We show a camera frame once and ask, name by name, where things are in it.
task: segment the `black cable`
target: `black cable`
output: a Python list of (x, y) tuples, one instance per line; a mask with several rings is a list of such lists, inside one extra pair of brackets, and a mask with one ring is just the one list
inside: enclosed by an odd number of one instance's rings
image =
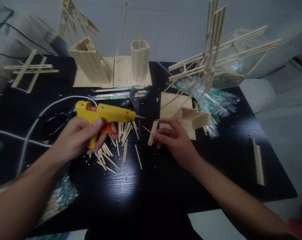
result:
[(8, 55), (2, 54), (2, 53), (0, 53), (0, 55), (8, 57), (8, 58), (14, 58), (14, 59), (26, 59), (26, 57), (25, 58), (11, 57), (11, 56), (8, 56)]
[(24, 35), (22, 32), (20, 32), (18, 29), (16, 29), (15, 27), (13, 27), (12, 25), (10, 25), (9, 23), (0, 23), (1, 24), (6, 24), (6, 25), (9, 25), (10, 27), (14, 28), (18, 33), (20, 33), (23, 37), (25, 37), (26, 39), (28, 39), (30, 42), (34, 43), (35, 45), (39, 46), (40, 48), (46, 50), (44, 47), (40, 46), (39, 44), (33, 42), (30, 38), (28, 38), (26, 35)]

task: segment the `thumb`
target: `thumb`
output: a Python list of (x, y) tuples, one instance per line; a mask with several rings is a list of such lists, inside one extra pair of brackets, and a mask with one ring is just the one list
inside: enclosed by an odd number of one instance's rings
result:
[(91, 137), (97, 135), (103, 126), (104, 126), (103, 120), (101, 118), (98, 118), (93, 123), (91, 123), (90, 125), (83, 128), (81, 131), (79, 131), (77, 133), (76, 140), (79, 142), (85, 142)]
[(167, 147), (173, 147), (174, 146), (174, 139), (166, 136), (166, 135), (163, 135), (163, 134), (160, 134), (160, 133), (155, 133), (153, 134), (153, 138), (155, 140), (157, 140), (158, 142), (166, 145)]

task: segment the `glue gun nozzle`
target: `glue gun nozzle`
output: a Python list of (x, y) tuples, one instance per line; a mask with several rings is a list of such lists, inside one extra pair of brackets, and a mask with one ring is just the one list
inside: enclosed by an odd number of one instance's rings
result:
[(135, 115), (135, 118), (138, 118), (138, 119), (145, 119), (145, 117), (142, 117), (142, 116), (139, 116), (139, 115)]

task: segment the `left hand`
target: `left hand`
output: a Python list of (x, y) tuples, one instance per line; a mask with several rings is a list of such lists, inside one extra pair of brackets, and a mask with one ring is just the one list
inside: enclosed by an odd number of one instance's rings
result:
[[(105, 124), (106, 122), (102, 118), (98, 118), (92, 124), (89, 124), (88, 120), (75, 116), (68, 122), (48, 151), (55, 159), (68, 162), (83, 153), (89, 145), (89, 139), (97, 135)], [(111, 130), (113, 132), (112, 138), (117, 139), (118, 132), (114, 123), (111, 123)], [(87, 154), (97, 152), (107, 137), (107, 133), (101, 133), (94, 148), (89, 149)]]

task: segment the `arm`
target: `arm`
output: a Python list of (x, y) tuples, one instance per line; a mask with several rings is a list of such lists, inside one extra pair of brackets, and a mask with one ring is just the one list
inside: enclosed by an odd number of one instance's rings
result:
[(153, 138), (157, 148), (164, 144), (169, 149), (176, 161), (207, 189), (244, 237), (294, 236), (276, 214), (203, 160), (176, 121), (164, 118), (157, 121), (173, 128), (156, 131)]
[[(89, 124), (84, 118), (74, 117), (53, 146), (0, 194), (0, 239), (23, 239), (28, 234), (58, 181), (58, 172), (83, 153), (87, 140), (103, 125), (100, 118)], [(116, 128), (113, 124), (111, 127), (112, 137), (117, 139)], [(97, 151), (106, 138), (102, 133), (87, 153)]]

